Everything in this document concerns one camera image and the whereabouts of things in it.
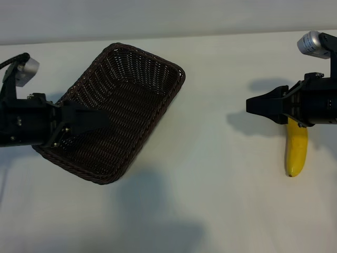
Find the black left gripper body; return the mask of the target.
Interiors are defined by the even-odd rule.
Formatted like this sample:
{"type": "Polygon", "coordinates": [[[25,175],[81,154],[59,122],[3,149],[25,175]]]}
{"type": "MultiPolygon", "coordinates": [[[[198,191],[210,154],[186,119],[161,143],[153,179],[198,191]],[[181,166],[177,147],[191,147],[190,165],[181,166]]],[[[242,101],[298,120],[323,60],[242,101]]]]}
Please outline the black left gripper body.
{"type": "Polygon", "coordinates": [[[69,123],[64,118],[69,101],[52,103],[44,93],[34,93],[28,99],[1,95],[1,147],[40,145],[55,148],[69,135],[69,123]]]}

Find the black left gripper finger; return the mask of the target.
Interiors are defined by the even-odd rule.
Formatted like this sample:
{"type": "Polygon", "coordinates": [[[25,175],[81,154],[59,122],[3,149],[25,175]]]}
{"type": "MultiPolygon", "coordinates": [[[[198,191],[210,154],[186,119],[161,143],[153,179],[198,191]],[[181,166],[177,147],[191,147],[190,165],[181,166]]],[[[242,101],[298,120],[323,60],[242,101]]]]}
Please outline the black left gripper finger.
{"type": "Polygon", "coordinates": [[[108,120],[107,112],[97,109],[90,109],[71,100],[66,100],[63,102],[62,113],[67,120],[108,120]]]}
{"type": "Polygon", "coordinates": [[[80,116],[72,122],[66,123],[62,128],[62,133],[79,135],[88,131],[101,129],[109,126],[107,116],[80,116]]]}

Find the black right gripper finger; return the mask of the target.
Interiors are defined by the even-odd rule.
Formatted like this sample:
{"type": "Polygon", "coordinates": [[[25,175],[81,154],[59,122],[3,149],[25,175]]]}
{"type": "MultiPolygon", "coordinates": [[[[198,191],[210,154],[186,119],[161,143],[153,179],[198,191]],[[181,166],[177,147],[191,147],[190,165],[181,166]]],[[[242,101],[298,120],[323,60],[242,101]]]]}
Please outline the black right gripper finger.
{"type": "Polygon", "coordinates": [[[268,100],[271,100],[271,99],[280,99],[284,96],[283,93],[287,93],[288,90],[289,90],[288,85],[276,87],[275,89],[273,89],[272,91],[270,91],[266,94],[255,96],[253,98],[247,99],[246,106],[258,104],[258,103],[260,103],[262,101],[265,101],[265,100],[268,101],[268,100]]]}
{"type": "Polygon", "coordinates": [[[249,105],[246,107],[246,111],[251,114],[255,114],[255,115],[268,118],[277,124],[287,124],[288,123],[287,116],[279,113],[275,109],[268,107],[268,106],[249,105]]]}

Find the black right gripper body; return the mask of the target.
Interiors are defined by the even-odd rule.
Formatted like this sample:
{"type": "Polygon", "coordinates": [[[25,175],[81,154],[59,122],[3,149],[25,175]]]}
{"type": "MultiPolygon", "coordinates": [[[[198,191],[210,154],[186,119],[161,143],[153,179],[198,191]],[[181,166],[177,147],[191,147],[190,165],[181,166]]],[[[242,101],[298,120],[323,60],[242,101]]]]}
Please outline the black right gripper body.
{"type": "Polygon", "coordinates": [[[336,78],[305,74],[283,97],[283,114],[302,127],[336,124],[336,78]]]}

